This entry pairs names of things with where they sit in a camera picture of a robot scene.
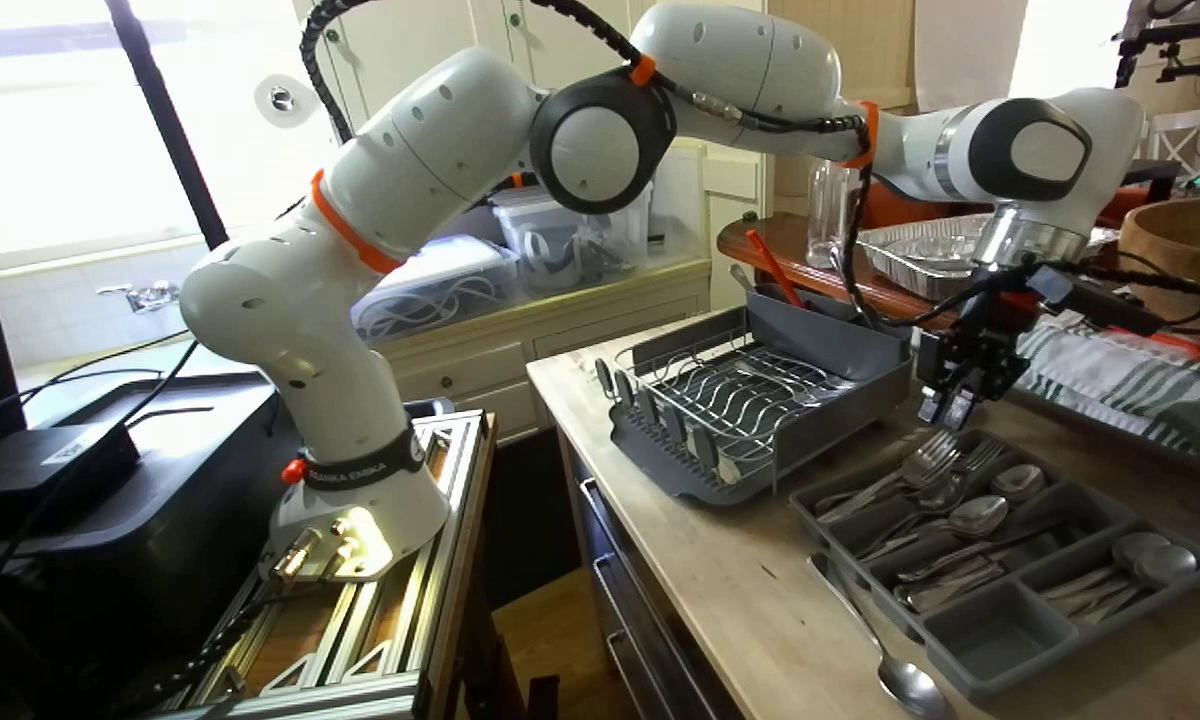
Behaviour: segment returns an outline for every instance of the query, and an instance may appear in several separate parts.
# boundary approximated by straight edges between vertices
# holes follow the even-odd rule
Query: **utensil organizer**
[[[1000,442],[997,434],[972,431],[961,441],[961,461],[946,470],[946,479],[961,477],[963,485],[961,495],[970,500],[970,495],[997,492],[992,479],[1018,462],[1035,462],[1035,461],[1028,450]],[[1175,597],[1200,585],[1200,549],[1175,539],[1163,526],[1151,526],[1150,518],[1126,510],[1121,504],[1081,485],[1069,485],[1044,462],[1035,469],[1044,470],[1044,486],[1010,500],[1010,518],[985,539],[970,539],[946,526],[880,556],[880,530],[899,526],[899,518],[907,517],[923,517],[907,492],[886,492],[875,504],[866,504],[861,510],[825,518],[828,500],[854,495],[875,485],[880,477],[854,486],[815,486],[815,485],[799,486],[794,492],[794,506],[812,552],[831,552],[836,565],[857,581],[857,588],[866,588],[875,598],[875,607],[906,629],[906,636],[923,642],[931,664],[970,698],[987,698],[1053,668],[1057,660],[1081,650],[1085,642],[1150,615],[1151,607],[1171,602]],[[1196,572],[1185,572],[1163,588],[1140,585],[1136,598],[1096,615],[1063,611],[1062,585],[1081,581],[1085,572],[1096,576],[1101,566],[1116,566],[1114,542],[1128,530],[1162,530],[1163,539],[1196,552]],[[992,549],[1000,572],[982,576],[978,585],[954,593],[947,598],[918,602],[922,585],[899,581],[935,566],[946,552],[982,556],[978,549]]]
[[[803,469],[907,397],[906,339],[828,312],[749,296],[634,347],[613,388],[613,442],[666,492],[733,506]]]

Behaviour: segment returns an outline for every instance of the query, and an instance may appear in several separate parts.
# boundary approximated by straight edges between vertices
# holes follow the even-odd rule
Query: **dish rack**
[[[907,397],[906,339],[749,296],[598,365],[613,442],[666,492],[733,506],[803,469]]]
[[[923,506],[918,462],[927,462],[927,486],[954,486],[946,506]],[[954,506],[1003,492],[1012,470],[1042,470],[1035,492],[1010,495],[1010,517],[987,537],[961,537]],[[1200,585],[1200,549],[985,431],[931,431],[897,470],[812,485],[790,504],[809,549],[828,552],[970,698],[987,698]],[[1189,549],[1196,565],[1168,585],[1136,581],[1116,565],[1126,537]]]

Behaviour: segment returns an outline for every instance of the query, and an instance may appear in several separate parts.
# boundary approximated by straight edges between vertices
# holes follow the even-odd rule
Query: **wooden countertop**
[[[529,375],[556,426],[598,470],[602,492],[683,629],[749,717],[897,720],[899,709],[875,687],[868,636],[812,576],[790,506],[790,492],[803,486],[809,470],[886,469],[897,450],[868,431],[749,506],[711,510],[671,500],[608,441],[608,398],[593,375],[598,360],[628,366],[628,347],[647,335],[547,356],[529,365]],[[1200,469],[1018,404],[985,408],[985,422],[1035,450],[1062,477],[1096,485],[1200,542]],[[906,639],[886,615],[875,625],[890,646],[927,664],[923,646]],[[1200,717],[1200,588],[985,709],[954,687],[947,694],[961,717]]]

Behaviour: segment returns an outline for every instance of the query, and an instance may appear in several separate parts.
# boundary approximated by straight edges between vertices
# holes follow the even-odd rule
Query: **orange ring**
[[[634,88],[647,88],[655,80],[655,59],[639,55],[628,72]]]
[[[866,98],[866,116],[868,116],[868,147],[854,160],[845,160],[845,168],[868,168],[875,156],[875,140],[880,140],[880,105]]]
[[[362,234],[362,232],[331,206],[331,199],[324,196],[321,178],[324,178],[324,173],[311,175],[311,202],[318,202],[318,211],[324,215],[324,225],[337,232],[337,240],[346,240],[346,242],[362,254],[362,262],[370,262],[374,273],[386,273],[386,277],[388,277],[394,268],[401,268],[394,254],[386,254],[370,234]]]

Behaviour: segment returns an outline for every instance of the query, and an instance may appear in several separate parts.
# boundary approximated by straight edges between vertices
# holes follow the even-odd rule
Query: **white robotic arm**
[[[526,156],[562,202],[606,211],[647,182],[671,135],[825,160],[868,153],[907,196],[1010,199],[987,259],[1018,262],[1081,247],[1140,122],[1116,92],[871,118],[841,96],[831,43],[738,6],[655,2],[634,41],[634,67],[546,98],[489,51],[443,59],[268,234],[218,247],[184,279],[188,328],[262,365],[304,434],[271,530],[284,566],[374,581],[443,523],[394,370],[357,339],[348,307]]]

